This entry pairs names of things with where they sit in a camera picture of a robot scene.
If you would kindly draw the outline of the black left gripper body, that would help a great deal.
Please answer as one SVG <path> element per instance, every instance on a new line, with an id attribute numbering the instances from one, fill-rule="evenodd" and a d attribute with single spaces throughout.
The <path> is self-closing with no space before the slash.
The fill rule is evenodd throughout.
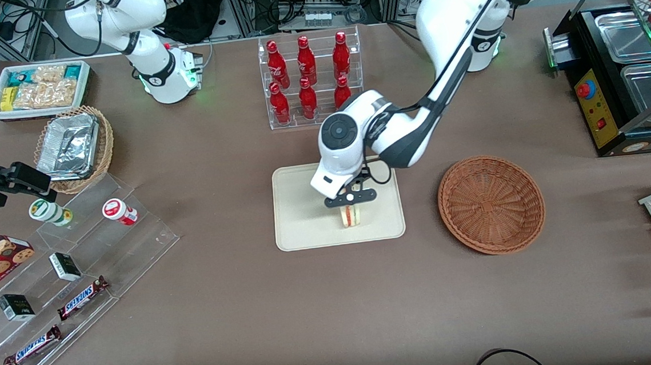
<path id="1" fill-rule="evenodd" d="M 355 192 L 361 192 L 366 189 L 365 183 L 372 177 L 370 168 L 362 167 L 360 173 L 352 179 L 352 190 Z"/>

